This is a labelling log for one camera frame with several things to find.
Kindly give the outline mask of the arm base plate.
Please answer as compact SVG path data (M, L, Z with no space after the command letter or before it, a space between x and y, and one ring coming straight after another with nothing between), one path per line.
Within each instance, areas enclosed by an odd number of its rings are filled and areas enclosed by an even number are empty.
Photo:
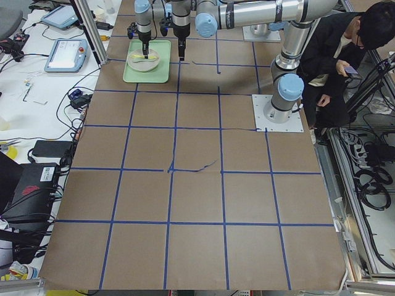
M249 42L279 43L281 37L278 31L272 31L267 24L243 27L243 38Z
M272 105L272 95L253 94L252 106L256 130L259 132L303 133L300 109L295 102L288 111L279 111Z

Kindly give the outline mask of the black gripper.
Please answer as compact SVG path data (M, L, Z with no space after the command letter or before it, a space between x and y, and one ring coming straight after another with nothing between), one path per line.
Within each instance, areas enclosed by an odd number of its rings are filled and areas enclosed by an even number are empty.
M175 28L175 36L178 38L179 60L185 59L186 39L189 36L189 28Z
M149 42L151 40L151 32L138 32L139 40L142 42L142 53L145 59L149 58Z

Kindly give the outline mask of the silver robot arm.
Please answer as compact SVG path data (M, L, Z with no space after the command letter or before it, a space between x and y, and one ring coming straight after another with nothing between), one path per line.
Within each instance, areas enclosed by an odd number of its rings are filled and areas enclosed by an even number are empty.
M276 30L288 25L281 52L272 62L273 83L279 86L282 77L295 73L307 40L321 17L335 6L335 1L170 1L162 27L173 29L178 38L178 53L185 55L186 38L191 22L197 33L208 38L219 30L250 29L257 35L262 30Z
M135 21L127 29L142 42L143 57L148 58L152 30L159 26L162 36L169 29L178 39L178 57L185 59L186 39L191 33L191 13L195 29L203 38L218 30L246 25L278 23L283 20L282 1L135 1Z

